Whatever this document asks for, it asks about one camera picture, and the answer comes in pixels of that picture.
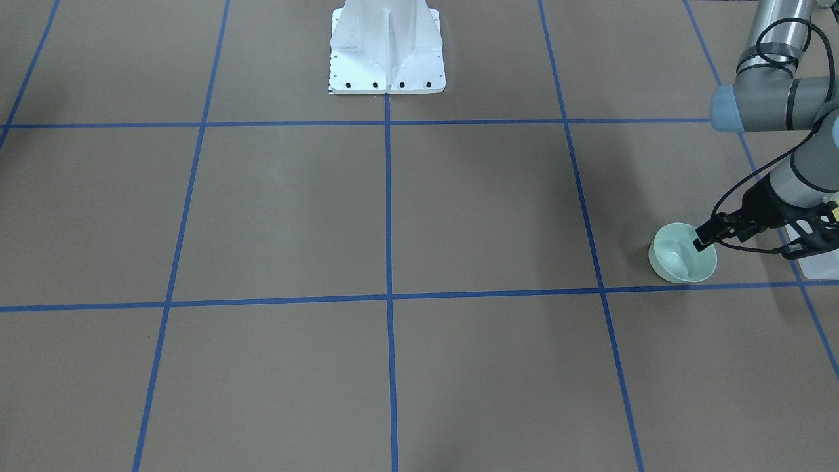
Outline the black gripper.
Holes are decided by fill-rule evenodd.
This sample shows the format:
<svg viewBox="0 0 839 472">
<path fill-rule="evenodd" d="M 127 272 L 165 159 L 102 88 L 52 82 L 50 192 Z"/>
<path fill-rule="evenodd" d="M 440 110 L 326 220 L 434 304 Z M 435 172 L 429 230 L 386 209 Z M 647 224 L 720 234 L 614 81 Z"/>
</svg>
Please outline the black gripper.
<svg viewBox="0 0 839 472">
<path fill-rule="evenodd" d="M 799 207 L 786 203 L 770 186 L 768 177 L 759 180 L 745 192 L 742 206 L 732 213 L 719 213 L 721 219 L 708 219 L 695 229 L 693 247 L 702 252 L 716 243 L 749 253 L 779 254 L 786 260 L 797 260 L 809 255 L 829 253 L 838 248 L 838 224 L 834 211 L 836 201 L 822 199 L 815 206 Z M 806 222 L 812 234 L 799 223 Z M 793 226 L 801 237 L 771 250 L 732 245 L 726 239 L 744 243 L 753 236 L 770 229 Z"/>
</svg>

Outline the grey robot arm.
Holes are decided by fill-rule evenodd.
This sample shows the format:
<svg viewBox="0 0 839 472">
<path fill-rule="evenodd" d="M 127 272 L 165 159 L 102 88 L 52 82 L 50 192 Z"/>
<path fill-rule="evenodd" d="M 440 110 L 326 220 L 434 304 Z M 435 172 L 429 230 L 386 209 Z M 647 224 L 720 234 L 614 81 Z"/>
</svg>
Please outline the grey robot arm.
<svg viewBox="0 0 839 472">
<path fill-rule="evenodd" d="M 715 244 L 745 250 L 759 233 L 789 226 L 797 234 L 771 254 L 799 260 L 837 249 L 837 62 L 811 18 L 812 1 L 760 1 L 732 84 L 711 98 L 723 132 L 805 131 L 791 150 L 745 178 L 740 209 L 714 206 L 696 230 L 697 251 Z"/>
</svg>

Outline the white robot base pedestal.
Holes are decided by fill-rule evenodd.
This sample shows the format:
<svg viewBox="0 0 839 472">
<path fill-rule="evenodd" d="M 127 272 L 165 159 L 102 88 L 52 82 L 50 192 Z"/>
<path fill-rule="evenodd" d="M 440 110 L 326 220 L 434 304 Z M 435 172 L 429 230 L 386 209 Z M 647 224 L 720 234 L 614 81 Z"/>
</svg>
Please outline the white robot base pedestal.
<svg viewBox="0 0 839 472">
<path fill-rule="evenodd" d="M 332 11 L 329 93 L 446 90 L 440 13 L 425 1 L 347 1 Z"/>
</svg>

